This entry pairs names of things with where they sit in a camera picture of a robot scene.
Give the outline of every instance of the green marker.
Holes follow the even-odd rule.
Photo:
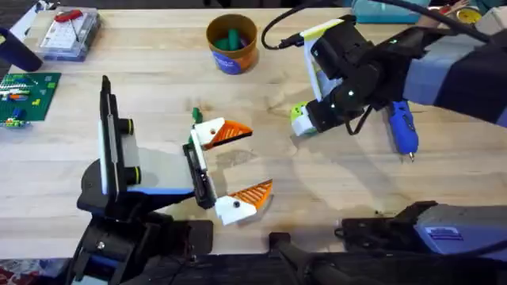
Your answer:
[[[218,48],[222,51],[230,51],[229,40],[228,39],[219,39],[214,44],[215,48]]]
[[[192,118],[194,124],[200,124],[203,122],[203,113],[200,112],[199,108],[192,110]],[[189,143],[193,143],[192,136],[189,136]]]
[[[235,28],[230,28],[228,31],[229,48],[231,51],[239,49],[239,32]]]

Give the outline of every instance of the black cable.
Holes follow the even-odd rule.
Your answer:
[[[264,46],[264,48],[266,49],[269,49],[269,50],[272,50],[272,51],[275,51],[275,50],[278,50],[278,49],[282,49],[282,48],[288,48],[290,46],[292,46],[292,44],[283,44],[284,41],[287,41],[289,40],[289,38],[285,39],[285,40],[282,40],[282,43],[280,43],[279,45],[277,46],[270,46],[266,43],[266,33],[268,33],[268,31],[276,24],[278,23],[279,21],[282,21],[283,19],[285,19],[286,17],[289,17],[291,16],[292,14],[294,13],[298,13],[300,10],[303,10],[303,9],[306,9],[306,8],[311,8],[317,4],[326,4],[327,2],[332,2],[330,0],[314,0],[314,1],[309,1],[309,2],[304,2],[303,4],[299,5],[299,6],[296,6],[292,9],[290,9],[289,11],[286,11],[286,12],[283,12],[280,16],[274,18],[272,21],[269,22],[268,25],[265,26],[264,30],[262,30],[262,34],[261,34],[261,42],[262,42],[262,45]],[[299,36],[299,34],[294,34],[292,35],[291,37],[297,37]]]
[[[352,130],[352,127],[350,127],[350,118],[348,116],[344,116],[344,122],[345,126],[347,127],[347,132],[349,135],[357,135],[361,131],[361,128],[363,128],[364,121],[366,121],[366,118],[368,118],[368,115],[372,112],[373,107],[371,105],[368,106],[366,109],[366,112],[362,115],[362,117],[359,119],[359,122],[356,125],[356,129]]]
[[[174,280],[176,279],[177,275],[181,273],[181,270],[183,270],[183,268],[185,268],[185,265],[186,265],[186,262],[183,262],[180,264],[180,267],[176,270],[176,272],[173,274],[173,277],[171,278],[171,280],[167,283],[167,285],[171,285],[173,284]]]
[[[421,15],[425,15],[426,17],[430,17],[435,21],[439,21],[441,23],[446,24],[451,30],[454,30],[455,32],[466,34],[466,35],[468,35],[476,40],[479,40],[483,43],[489,43],[491,41],[491,37],[486,35],[485,33],[475,30],[469,25],[462,24],[456,20],[451,19],[450,17],[446,17],[436,11],[426,9],[425,7],[419,6],[417,4],[405,2],[403,0],[370,0],[370,1],[402,7],[407,10],[419,13]],[[269,24],[267,24],[265,26],[264,30],[262,30],[262,34],[261,34],[262,45],[264,46],[264,48],[269,49],[269,50],[279,50],[279,49],[283,49],[283,48],[288,48],[292,45],[297,45],[297,46],[302,45],[303,38],[298,33],[296,33],[296,34],[288,37],[287,39],[282,40],[280,42],[280,44],[278,44],[277,46],[270,46],[265,41],[266,33],[268,33],[268,31],[276,23],[282,21],[286,17],[291,16],[294,13],[299,12],[300,10],[315,7],[317,5],[329,5],[329,4],[332,4],[333,2],[334,2],[334,0],[316,0],[316,1],[311,1],[311,2],[305,2],[302,5],[296,6],[292,9],[290,9],[289,11],[282,13],[280,16],[278,16],[278,17],[274,18],[272,21],[270,21]]]

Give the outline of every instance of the blue label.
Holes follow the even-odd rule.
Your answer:
[[[215,57],[216,65],[219,66],[223,72],[227,74],[239,74],[241,72],[241,67],[235,60],[229,59],[216,51],[213,51],[213,57]]]

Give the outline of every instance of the red component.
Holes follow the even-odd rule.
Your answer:
[[[55,21],[63,23],[66,21],[72,21],[82,16],[82,12],[78,9],[73,9],[68,12],[63,12],[55,16]]]
[[[451,8],[452,7],[450,5],[446,5],[442,8],[440,8],[440,10],[438,12],[440,12],[441,14],[445,14],[445,13],[449,12],[451,10]]]

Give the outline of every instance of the green circuit board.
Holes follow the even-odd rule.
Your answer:
[[[60,73],[7,74],[0,83],[0,121],[4,122],[10,118],[15,108],[24,110],[25,115],[20,120],[44,120],[61,75]],[[20,92],[14,93],[29,91],[22,96],[26,99],[13,100],[5,95],[5,92],[15,89]]]

